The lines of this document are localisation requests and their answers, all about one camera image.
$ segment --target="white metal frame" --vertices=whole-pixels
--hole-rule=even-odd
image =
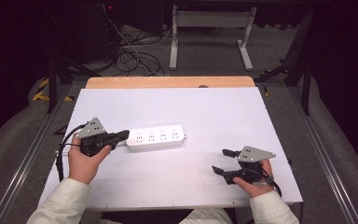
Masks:
[[[253,71],[253,66],[249,58],[248,51],[246,50],[246,44],[255,19],[255,12],[256,7],[252,7],[250,12],[208,12],[177,11],[177,6],[173,6],[170,69],[175,70],[177,65],[179,46],[179,40],[177,38],[178,27],[243,27],[245,22],[243,39],[238,40],[237,42],[246,70]]]

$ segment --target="forearm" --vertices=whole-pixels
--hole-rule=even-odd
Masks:
[[[255,223],[298,223],[296,216],[275,190],[250,199],[250,203]]]
[[[34,211],[27,223],[79,223],[90,186],[64,179]]]

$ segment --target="white power strip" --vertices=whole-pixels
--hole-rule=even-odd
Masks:
[[[181,125],[170,125],[145,129],[130,130],[126,143],[130,150],[153,147],[180,146],[186,135]]]

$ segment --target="hand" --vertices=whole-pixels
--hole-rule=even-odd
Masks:
[[[261,167],[267,172],[268,175],[272,176],[272,168],[269,160],[263,160],[260,162]],[[244,181],[239,177],[234,177],[233,181],[240,186],[243,190],[245,190],[251,198],[260,196],[262,194],[268,193],[274,190],[274,187],[270,185],[252,185],[248,182]]]
[[[81,140],[76,138],[76,134],[72,138],[71,149],[68,152],[69,160],[69,176],[68,178],[74,179],[84,184],[89,184],[91,180],[97,175],[98,166],[110,153],[112,148],[110,146],[104,147],[98,154],[93,157],[88,157],[81,153],[80,146]]]

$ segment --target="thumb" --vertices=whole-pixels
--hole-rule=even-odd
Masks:
[[[98,152],[98,154],[96,154],[92,158],[94,158],[94,160],[96,160],[98,163],[101,163],[107,157],[107,155],[109,155],[111,150],[112,150],[112,147],[107,145],[100,152]]]
[[[246,192],[249,192],[249,190],[251,190],[251,188],[254,187],[253,185],[249,184],[248,182],[244,181],[243,179],[241,179],[239,177],[234,177],[233,181],[234,181],[234,183],[236,183],[238,186],[240,186],[240,188],[242,188]]]

